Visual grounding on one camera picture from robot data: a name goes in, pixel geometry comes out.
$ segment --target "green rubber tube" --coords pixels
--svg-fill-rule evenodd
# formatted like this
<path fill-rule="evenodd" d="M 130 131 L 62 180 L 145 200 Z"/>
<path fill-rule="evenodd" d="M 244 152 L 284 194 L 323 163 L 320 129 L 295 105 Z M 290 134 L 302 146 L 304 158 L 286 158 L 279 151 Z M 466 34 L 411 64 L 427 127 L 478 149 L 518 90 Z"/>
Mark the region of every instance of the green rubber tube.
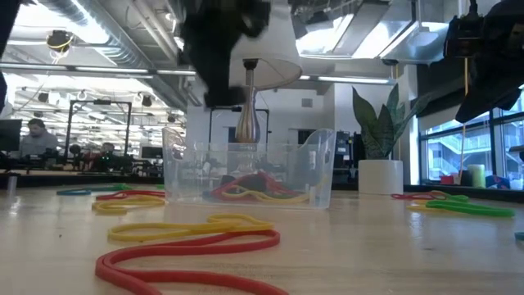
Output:
<path fill-rule="evenodd" d="M 431 191 L 432 193 L 442 193 L 446 196 L 448 201 L 455 201 L 455 202 L 469 202 L 469 197 L 465 195 L 451 195 L 448 193 L 444 193 L 441 191 Z"/>
<path fill-rule="evenodd" d="M 463 202 L 448 202 L 448 201 L 429 201 L 426 203 L 427 208 L 444 209 L 448 211 L 461 212 L 476 216 L 491 216 L 491 217 L 514 217 L 515 212 L 510 209 L 495 208 L 489 206 L 480 206 L 467 204 Z"/>

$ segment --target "red rubber tube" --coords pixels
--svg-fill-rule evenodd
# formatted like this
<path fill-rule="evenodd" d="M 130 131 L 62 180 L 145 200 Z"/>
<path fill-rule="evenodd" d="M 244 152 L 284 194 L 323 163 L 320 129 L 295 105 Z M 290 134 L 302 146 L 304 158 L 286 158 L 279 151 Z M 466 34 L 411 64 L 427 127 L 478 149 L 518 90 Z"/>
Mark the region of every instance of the red rubber tube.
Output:
<path fill-rule="evenodd" d="M 212 245 L 231 238 L 247 235 L 262 235 L 269 238 L 259 242 Z M 279 243 L 279 232 L 265 230 L 258 232 L 226 233 L 188 241 L 129 247 L 109 252 L 98 258 L 95 275 L 100 279 L 137 295 L 162 294 L 149 283 L 210 284 L 234 288 L 255 295 L 288 295 L 288 292 L 270 284 L 234 275 L 222 275 L 209 271 L 127 270 L 115 265 L 118 262 L 145 256 L 184 256 L 250 252 L 273 247 Z"/>
<path fill-rule="evenodd" d="M 147 196 L 153 196 L 153 197 L 165 197 L 165 193 L 164 192 L 142 191 L 142 190 L 128 190 L 128 191 L 120 191 L 120 192 L 117 192 L 117 193 L 97 196 L 97 200 L 98 201 L 122 200 L 122 199 L 125 199 L 127 197 L 136 196 L 136 195 L 147 195 Z"/>

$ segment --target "desk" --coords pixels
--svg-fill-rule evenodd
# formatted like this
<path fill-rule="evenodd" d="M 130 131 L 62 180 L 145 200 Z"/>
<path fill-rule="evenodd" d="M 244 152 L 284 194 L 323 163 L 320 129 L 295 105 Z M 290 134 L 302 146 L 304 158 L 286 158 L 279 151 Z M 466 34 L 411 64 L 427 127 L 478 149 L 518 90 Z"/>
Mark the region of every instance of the desk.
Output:
<path fill-rule="evenodd" d="M 388 197 L 335 192 L 328 211 L 170 204 L 126 216 L 95 216 L 93 197 L 20 189 L 0 197 L 2 294 L 129 294 L 93 275 L 97 257 L 122 247 L 106 231 L 129 222 L 202 222 L 218 212 L 270 220 L 281 245 L 217 256 L 148 257 L 129 268 L 211 270 L 263 280 L 296 295 L 519 295 L 524 293 L 524 206 L 514 219 L 424 215 Z M 244 294 L 226 288 L 159 284 L 165 294 Z"/>

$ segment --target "white planter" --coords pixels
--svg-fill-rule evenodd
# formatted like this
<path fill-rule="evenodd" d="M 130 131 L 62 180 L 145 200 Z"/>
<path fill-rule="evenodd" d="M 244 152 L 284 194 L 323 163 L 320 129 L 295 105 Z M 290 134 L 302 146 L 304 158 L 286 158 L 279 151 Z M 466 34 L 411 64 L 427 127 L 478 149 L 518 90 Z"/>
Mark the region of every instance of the white planter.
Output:
<path fill-rule="evenodd" d="M 359 161 L 359 193 L 387 196 L 404 193 L 402 161 Z"/>

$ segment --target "computer monitor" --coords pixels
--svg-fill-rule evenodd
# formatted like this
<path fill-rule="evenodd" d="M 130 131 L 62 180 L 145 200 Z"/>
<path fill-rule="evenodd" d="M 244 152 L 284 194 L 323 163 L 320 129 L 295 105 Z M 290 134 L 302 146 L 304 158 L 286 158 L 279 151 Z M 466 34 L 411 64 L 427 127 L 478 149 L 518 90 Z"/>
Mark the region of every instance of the computer monitor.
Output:
<path fill-rule="evenodd" d="M 16 152 L 20 148 L 22 120 L 0 120 L 0 152 Z"/>
<path fill-rule="evenodd" d="M 142 159 L 161 159 L 163 157 L 162 147 L 142 147 L 140 157 Z"/>

